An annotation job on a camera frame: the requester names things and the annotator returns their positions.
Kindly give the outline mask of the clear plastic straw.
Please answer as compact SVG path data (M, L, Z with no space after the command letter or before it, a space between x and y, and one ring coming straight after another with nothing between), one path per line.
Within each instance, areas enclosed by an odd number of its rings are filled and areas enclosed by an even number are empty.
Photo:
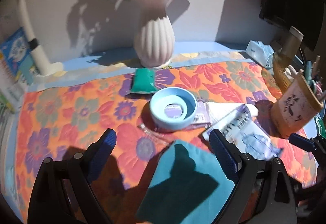
M150 138L156 140L157 142L160 142L161 144L168 145L170 144L169 140L166 138L163 138L159 133L155 131L151 131L149 128L145 126L144 123L138 125L138 128L147 136Z

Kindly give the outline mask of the beige thermos bottle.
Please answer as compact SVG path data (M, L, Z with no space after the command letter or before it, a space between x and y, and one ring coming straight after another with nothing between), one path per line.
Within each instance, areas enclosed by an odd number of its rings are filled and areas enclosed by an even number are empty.
M289 59L293 59L298 52L304 35L294 26L290 27L289 33L283 41L281 54Z

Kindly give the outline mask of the white tissue packet with print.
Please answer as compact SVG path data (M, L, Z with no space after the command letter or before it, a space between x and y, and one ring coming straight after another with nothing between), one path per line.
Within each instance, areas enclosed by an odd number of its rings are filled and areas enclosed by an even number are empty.
M269 161L280 157L282 148L272 144L269 136L253 121L258 109L252 104L209 103L209 117L212 126L202 133L204 140L218 129L229 143L242 153L249 153L257 160Z

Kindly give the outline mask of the stack of books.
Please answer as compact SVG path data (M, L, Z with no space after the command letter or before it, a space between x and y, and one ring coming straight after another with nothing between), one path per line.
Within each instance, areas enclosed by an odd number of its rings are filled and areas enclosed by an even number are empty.
M1 94L13 111L20 108L22 96L39 73L30 52L21 27L1 43Z

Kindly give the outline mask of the white desk lamp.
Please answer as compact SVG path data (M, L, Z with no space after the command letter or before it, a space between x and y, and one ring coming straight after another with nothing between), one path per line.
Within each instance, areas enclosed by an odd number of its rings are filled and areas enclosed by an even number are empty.
M29 13L26 6L26 0L18 0L18 10L20 22L28 40L28 44L30 46L30 53L32 59L40 74L42 76L49 76L62 71L64 69L63 63L51 63L43 49L43 46L37 39L32 27L32 23L30 22Z

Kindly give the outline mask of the pink ribbed vase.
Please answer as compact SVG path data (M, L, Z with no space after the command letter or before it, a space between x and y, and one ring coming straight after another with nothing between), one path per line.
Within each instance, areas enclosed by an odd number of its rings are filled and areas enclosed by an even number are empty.
M171 60L175 34L166 8L172 0L133 0L140 8L134 49L145 68L159 68Z

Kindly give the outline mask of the light blue ring bowl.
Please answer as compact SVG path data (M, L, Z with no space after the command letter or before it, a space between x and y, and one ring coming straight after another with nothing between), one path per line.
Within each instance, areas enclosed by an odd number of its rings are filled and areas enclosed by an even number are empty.
M167 87L152 96L149 109L159 130L183 130L193 122L197 111L197 99L185 89Z

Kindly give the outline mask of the purple wet wipes pack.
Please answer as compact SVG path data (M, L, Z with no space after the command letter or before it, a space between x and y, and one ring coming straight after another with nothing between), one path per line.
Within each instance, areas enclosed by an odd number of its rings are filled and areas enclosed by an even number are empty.
M197 111L193 119L193 125L208 124L210 123L209 110L206 102L197 102Z

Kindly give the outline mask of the brown paper pen holder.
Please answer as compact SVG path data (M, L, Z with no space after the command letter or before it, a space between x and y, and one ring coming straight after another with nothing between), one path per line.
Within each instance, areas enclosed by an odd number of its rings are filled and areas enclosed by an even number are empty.
M324 107L299 73L270 110L272 123L281 138L287 139L302 129Z

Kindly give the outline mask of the teal cloth pouch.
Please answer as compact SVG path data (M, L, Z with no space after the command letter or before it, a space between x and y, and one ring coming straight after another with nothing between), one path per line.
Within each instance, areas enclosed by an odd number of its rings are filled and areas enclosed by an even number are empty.
M148 223L212 223L234 187L214 154L176 140L161 155L136 218Z

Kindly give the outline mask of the amber glass plate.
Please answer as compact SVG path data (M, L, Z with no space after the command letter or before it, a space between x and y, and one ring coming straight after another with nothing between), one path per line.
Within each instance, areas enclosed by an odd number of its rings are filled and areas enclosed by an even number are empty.
M285 74L285 68L290 65L291 61L279 51L275 52L272 57L274 79L282 93L285 93L293 82L293 79L289 79Z

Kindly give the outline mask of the floral orange tablecloth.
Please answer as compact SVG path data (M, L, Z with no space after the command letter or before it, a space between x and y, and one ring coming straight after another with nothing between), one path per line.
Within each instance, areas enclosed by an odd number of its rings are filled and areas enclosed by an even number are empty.
M15 172L25 223L210 223L251 160L315 184L314 156L275 128L291 113L255 62L196 63L28 92Z

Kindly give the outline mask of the green small pouch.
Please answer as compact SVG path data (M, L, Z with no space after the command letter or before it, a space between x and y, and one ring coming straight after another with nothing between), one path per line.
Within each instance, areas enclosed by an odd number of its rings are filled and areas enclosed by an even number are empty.
M156 93L157 91L155 71L148 68L136 69L130 93L146 95Z

